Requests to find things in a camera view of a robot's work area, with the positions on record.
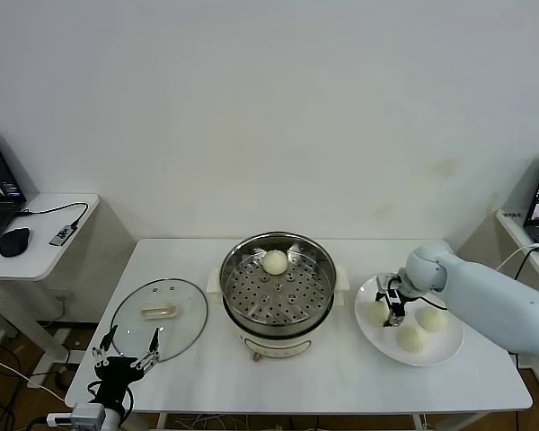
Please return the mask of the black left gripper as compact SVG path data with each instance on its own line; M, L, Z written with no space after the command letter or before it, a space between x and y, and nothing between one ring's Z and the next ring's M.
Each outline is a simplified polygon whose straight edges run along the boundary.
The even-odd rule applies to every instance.
M93 348L95 374L101 381L95 401L104 407L121 407L131 383L140 380L140 370L149 371L159 362L159 333L156 328L149 348L138 360L134 357L110 356L107 353L118 326L113 325L102 337L98 347Z

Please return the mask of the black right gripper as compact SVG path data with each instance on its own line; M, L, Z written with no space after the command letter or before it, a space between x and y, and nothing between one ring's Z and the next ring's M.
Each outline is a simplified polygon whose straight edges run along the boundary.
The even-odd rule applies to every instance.
M404 270L397 273L379 273L376 275L376 300L385 301L389 314L384 323L385 327L400 326L405 318L405 306L401 300L405 297L402 292Z

